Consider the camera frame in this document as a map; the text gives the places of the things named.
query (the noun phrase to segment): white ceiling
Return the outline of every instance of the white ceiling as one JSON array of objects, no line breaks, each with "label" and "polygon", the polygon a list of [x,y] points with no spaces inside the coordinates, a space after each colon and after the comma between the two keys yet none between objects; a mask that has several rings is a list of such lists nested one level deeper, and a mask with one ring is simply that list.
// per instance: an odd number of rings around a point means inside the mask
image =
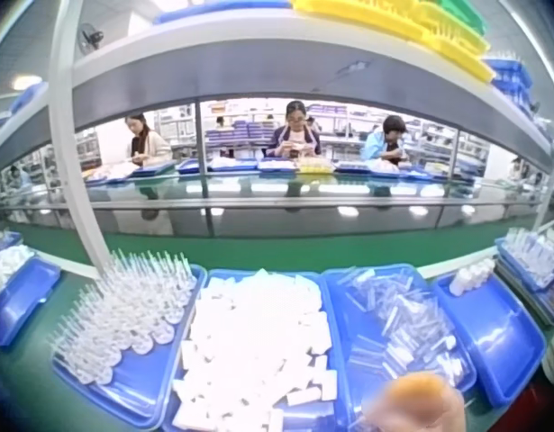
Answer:
[{"label": "white ceiling", "polygon": [[[554,86],[521,29],[497,0],[470,1],[487,23],[486,38],[492,49],[514,51],[525,61],[534,82],[533,100],[541,102],[541,115],[554,121]],[[0,95],[12,91],[10,84],[17,74],[35,74],[47,79],[58,3],[58,0],[35,0],[6,36],[0,46]],[[543,0],[509,0],[509,3],[528,23],[554,64],[554,35],[549,30],[554,31],[554,13],[547,12]],[[80,21],[92,23],[107,33],[115,16],[132,11],[150,21],[159,13],[150,0],[85,0]],[[0,111],[9,103],[0,101]]]}]

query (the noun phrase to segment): metal shelf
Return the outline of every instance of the metal shelf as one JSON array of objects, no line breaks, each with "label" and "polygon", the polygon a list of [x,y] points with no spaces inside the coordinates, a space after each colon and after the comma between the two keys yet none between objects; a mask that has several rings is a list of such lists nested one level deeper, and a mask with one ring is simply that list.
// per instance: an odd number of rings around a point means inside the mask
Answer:
[{"label": "metal shelf", "polygon": [[[375,67],[335,79],[338,71],[363,58]],[[178,64],[183,65],[183,80],[178,80]],[[154,73],[148,76],[144,70]],[[236,94],[315,97],[318,83],[326,83],[319,100],[390,106],[439,119],[550,169],[547,139],[491,85],[415,44],[292,10],[187,17],[168,23],[166,31],[155,26],[102,47],[74,65],[75,125],[82,130],[126,113],[197,97],[202,102]],[[44,89],[0,130],[0,169],[50,142],[48,97]]]}]

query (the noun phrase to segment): stacked trays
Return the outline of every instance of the stacked trays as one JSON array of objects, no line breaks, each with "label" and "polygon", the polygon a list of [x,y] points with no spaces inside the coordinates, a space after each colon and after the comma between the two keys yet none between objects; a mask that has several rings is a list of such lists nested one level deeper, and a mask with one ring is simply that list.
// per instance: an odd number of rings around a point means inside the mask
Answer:
[{"label": "stacked trays", "polygon": [[496,275],[460,297],[450,294],[453,277],[437,279],[434,291],[468,345],[491,405],[507,405],[537,370],[545,353],[545,338]]},{"label": "stacked trays", "polygon": [[178,168],[177,171],[179,174],[198,174],[199,168],[198,168],[198,160],[196,159],[187,159],[184,162],[182,162]]},{"label": "stacked trays", "polygon": [[517,261],[511,253],[504,248],[503,243],[504,238],[498,238],[495,240],[501,262],[527,290],[529,294],[527,297],[531,298],[536,303],[537,307],[540,307],[544,312],[546,312],[545,314],[550,317],[550,321],[554,323],[554,305],[551,301],[554,296],[554,281],[549,283],[547,287],[537,285],[529,272],[527,272],[519,261]]},{"label": "stacked trays", "polygon": [[155,345],[146,355],[132,350],[123,352],[123,360],[113,369],[114,378],[109,385],[82,385],[55,358],[52,368],[60,378],[117,418],[138,429],[157,428],[163,420],[172,380],[180,357],[180,342],[186,337],[187,323],[192,321],[198,293],[206,280],[206,271],[191,265],[197,278],[196,288],[186,306],[187,313],[175,327],[175,338],[168,345]]},{"label": "stacked trays", "polygon": [[[252,276],[256,272],[237,271],[237,270],[212,270],[209,274],[209,281],[213,277],[220,279],[229,279],[233,277],[239,282],[242,278]],[[285,430],[298,431],[335,431],[346,430],[347,428],[347,404],[349,402],[349,389],[345,376],[344,362],[342,360],[341,341],[337,332],[337,322],[331,303],[331,296],[324,278],[316,273],[283,273],[283,275],[295,276],[301,275],[319,284],[322,293],[322,309],[327,312],[329,328],[331,330],[332,348],[327,356],[329,357],[329,369],[336,369],[338,374],[338,397],[334,402],[312,402],[305,405],[288,407],[285,403],[277,406],[285,411]],[[182,379],[184,371],[182,367],[177,370],[176,378]],[[165,420],[162,429],[165,432],[178,432],[179,429],[172,426],[172,420],[177,414],[180,400],[172,392],[170,403],[168,404]]]},{"label": "stacked trays", "polygon": [[18,245],[22,241],[23,235],[20,232],[8,231],[8,236],[0,240],[0,251]]},{"label": "stacked trays", "polygon": [[60,269],[33,256],[0,292],[0,347],[9,346],[60,278]]},{"label": "stacked trays", "polygon": [[146,166],[137,169],[131,174],[131,177],[153,177],[153,176],[159,176],[160,174],[164,173],[171,167],[175,165],[174,162],[166,162],[164,164],[156,165],[156,166]]},{"label": "stacked trays", "polygon": [[[357,340],[372,341],[375,345],[383,347],[386,346],[388,341],[387,338],[381,336],[382,325],[380,320],[374,315],[371,315],[371,312],[365,312],[361,309],[361,306],[355,304],[354,299],[351,299],[347,295],[348,290],[342,281],[343,279],[346,280],[346,276],[351,272],[357,273],[360,271],[364,273],[371,269],[375,271],[376,276],[381,277],[398,275],[403,272],[403,275],[411,276],[413,278],[413,285],[416,288],[420,288],[426,292],[430,291],[428,284],[411,265],[332,269],[324,272],[322,275],[331,292],[335,317],[337,319],[337,324],[339,325],[342,355],[345,359],[350,357],[351,347]],[[445,310],[445,312],[449,314],[449,318],[453,321],[453,317],[450,316],[450,313],[447,310]],[[466,344],[466,341],[458,339],[458,344],[455,348],[455,351],[460,354],[465,365],[467,366],[467,373],[457,386],[457,388],[462,392],[466,392],[473,387],[477,380],[477,373],[464,344]],[[359,370],[353,370],[346,367],[345,369],[350,389],[348,410],[350,412],[350,422],[353,422],[359,416],[361,405],[366,403],[370,398],[375,397],[375,395],[386,383],[386,378],[381,373],[363,373]]]}]

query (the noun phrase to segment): white component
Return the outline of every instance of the white component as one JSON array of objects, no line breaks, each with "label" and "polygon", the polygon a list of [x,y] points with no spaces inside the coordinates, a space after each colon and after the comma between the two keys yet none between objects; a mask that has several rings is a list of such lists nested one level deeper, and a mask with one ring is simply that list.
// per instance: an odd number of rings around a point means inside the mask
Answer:
[{"label": "white component", "polygon": [[294,407],[295,405],[302,405],[304,403],[314,402],[317,400],[319,401],[321,396],[321,389],[318,387],[311,387],[310,389],[288,393],[286,401],[288,402],[289,407]]},{"label": "white component", "polygon": [[192,340],[183,340],[180,342],[180,355],[183,361],[183,369],[189,370],[195,365],[196,345]]},{"label": "white component", "polygon": [[459,297],[464,291],[471,289],[472,275],[466,268],[461,268],[450,283],[450,293]]},{"label": "white component", "polygon": [[268,432],[283,432],[285,424],[285,412],[281,409],[272,409],[270,411],[270,421],[268,422]]},{"label": "white component", "polygon": [[320,384],[322,382],[322,375],[327,370],[328,358],[326,355],[319,355],[314,359],[314,376],[313,383]]},{"label": "white component", "polygon": [[337,371],[326,371],[321,380],[322,400],[336,401],[337,400]]},{"label": "white component", "polygon": [[174,427],[183,430],[199,430],[213,432],[216,430],[214,422],[206,417],[206,411],[197,408],[194,403],[183,403],[173,418]]}]

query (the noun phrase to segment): factory worker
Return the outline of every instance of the factory worker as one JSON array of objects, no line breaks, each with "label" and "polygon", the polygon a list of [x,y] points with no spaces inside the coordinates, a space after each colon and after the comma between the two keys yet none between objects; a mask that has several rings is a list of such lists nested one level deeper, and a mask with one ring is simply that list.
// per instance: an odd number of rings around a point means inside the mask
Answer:
[{"label": "factory worker", "polygon": [[153,167],[172,160],[170,144],[150,129],[144,114],[129,115],[125,121],[134,134],[127,152],[132,163],[139,167]]},{"label": "factory worker", "polygon": [[286,123],[275,130],[267,156],[297,158],[321,154],[319,134],[306,124],[304,103],[293,101],[286,106]]},{"label": "factory worker", "polygon": [[404,120],[398,115],[389,115],[383,122],[383,130],[368,135],[365,147],[360,151],[362,160],[381,158],[398,165],[406,159],[401,137],[406,132]]},{"label": "factory worker", "polygon": [[10,167],[10,179],[10,186],[15,189],[32,186],[31,176],[23,169],[19,169],[18,166]]}]

